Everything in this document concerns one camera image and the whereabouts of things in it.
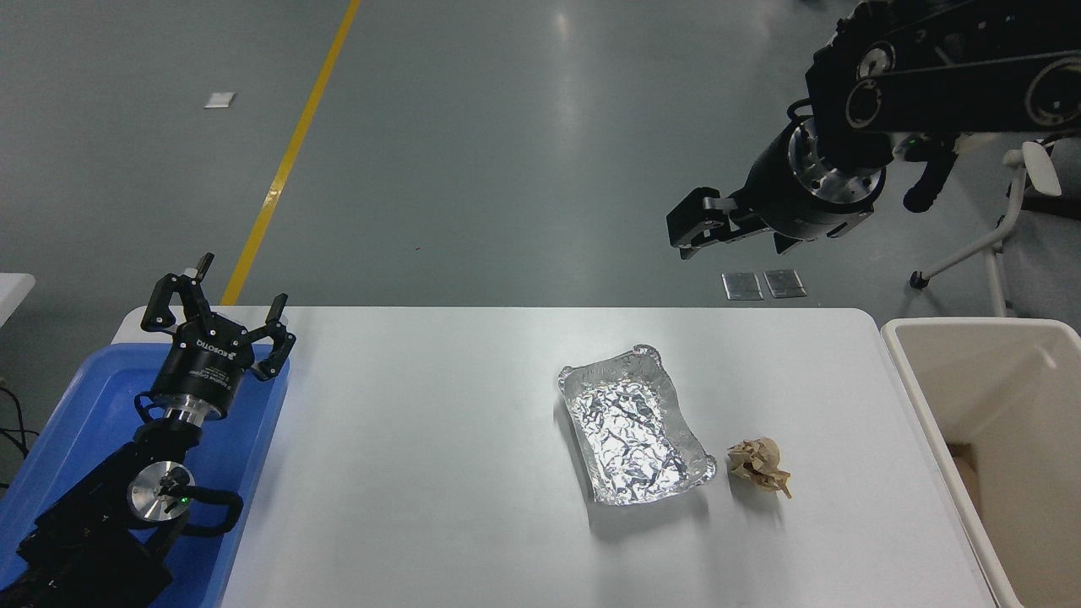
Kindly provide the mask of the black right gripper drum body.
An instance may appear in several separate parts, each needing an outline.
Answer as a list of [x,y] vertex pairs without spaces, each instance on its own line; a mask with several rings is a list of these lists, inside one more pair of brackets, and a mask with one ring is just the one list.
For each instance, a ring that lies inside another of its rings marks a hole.
[[776,253],[841,237],[872,215],[872,171],[837,168],[815,125],[787,125],[750,169],[736,201],[773,232]]

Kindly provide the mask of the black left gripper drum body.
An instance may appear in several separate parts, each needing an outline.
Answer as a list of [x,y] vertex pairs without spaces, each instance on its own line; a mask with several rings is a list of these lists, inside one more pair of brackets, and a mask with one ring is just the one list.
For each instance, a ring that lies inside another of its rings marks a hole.
[[212,330],[198,320],[179,323],[165,364],[152,384],[152,404],[162,409],[182,401],[204,404],[211,418],[227,418],[249,366],[253,347],[246,328],[219,314]]

